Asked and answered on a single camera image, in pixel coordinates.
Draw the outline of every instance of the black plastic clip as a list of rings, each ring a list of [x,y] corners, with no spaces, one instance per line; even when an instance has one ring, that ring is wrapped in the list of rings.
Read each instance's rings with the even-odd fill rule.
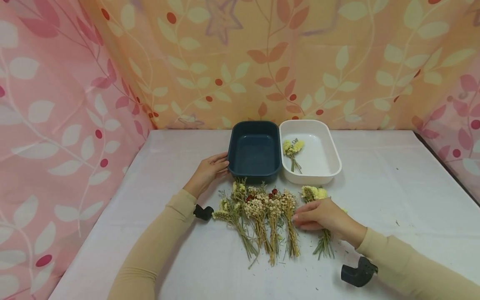
[[[213,208],[211,208],[210,206],[207,206],[205,209],[203,209],[198,204],[195,207],[195,210],[193,211],[193,214],[195,215],[195,217],[207,222],[212,218],[212,213],[213,213]]]
[[[375,273],[378,273],[377,266],[372,264],[365,256],[362,256],[358,268],[343,265],[341,277],[343,281],[361,288],[370,282]]]

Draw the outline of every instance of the hand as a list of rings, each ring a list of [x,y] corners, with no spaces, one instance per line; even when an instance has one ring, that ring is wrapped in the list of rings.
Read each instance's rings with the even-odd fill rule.
[[[228,174],[228,164],[226,152],[202,160],[183,189],[198,199],[214,179]]]
[[[303,230],[326,228],[358,248],[367,228],[352,219],[330,198],[315,200],[299,207],[293,216],[293,222]]]

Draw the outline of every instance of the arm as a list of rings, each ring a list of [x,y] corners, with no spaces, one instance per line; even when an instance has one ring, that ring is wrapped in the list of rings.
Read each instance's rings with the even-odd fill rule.
[[[480,286],[421,255],[394,236],[367,230],[357,252],[378,267],[378,278],[403,295],[420,300],[474,300]]]
[[[192,225],[197,198],[215,179],[227,174],[227,153],[201,161],[183,189],[148,226],[128,254],[108,300],[154,300],[155,281],[179,238]]]
[[[300,207],[293,217],[304,230],[327,228],[378,267],[378,278],[419,300],[478,300],[480,286],[415,251],[396,237],[385,237],[349,217],[329,198]]]
[[[197,199],[185,190],[174,195],[148,226],[120,268],[108,300],[153,300],[155,281],[180,236],[193,222]]]

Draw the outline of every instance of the beige long sleeve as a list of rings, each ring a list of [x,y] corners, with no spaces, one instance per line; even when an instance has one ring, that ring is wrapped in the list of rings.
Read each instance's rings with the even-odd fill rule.
[[[394,236],[367,230],[357,252],[378,267],[378,278],[419,300],[479,300],[480,286],[415,251]]]
[[[178,239],[192,225],[197,199],[181,190],[148,226],[120,268],[108,300],[154,300],[155,281]]]

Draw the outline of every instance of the white tablecloth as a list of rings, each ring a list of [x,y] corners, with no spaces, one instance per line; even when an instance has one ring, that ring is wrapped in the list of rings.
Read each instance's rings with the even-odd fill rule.
[[[333,200],[366,226],[395,234],[421,253],[480,284],[480,209],[412,132],[334,131],[342,172],[326,186]],[[201,159],[227,151],[230,131],[153,131],[51,300],[105,299],[140,234],[195,171]],[[217,209],[217,190],[200,203]],[[281,176],[276,186],[298,191]],[[249,262],[235,231],[196,222],[158,284],[159,299],[403,299],[374,278],[364,288],[340,279],[359,256],[344,242],[336,258],[312,255],[317,236],[300,233],[301,256],[275,267],[262,254]]]

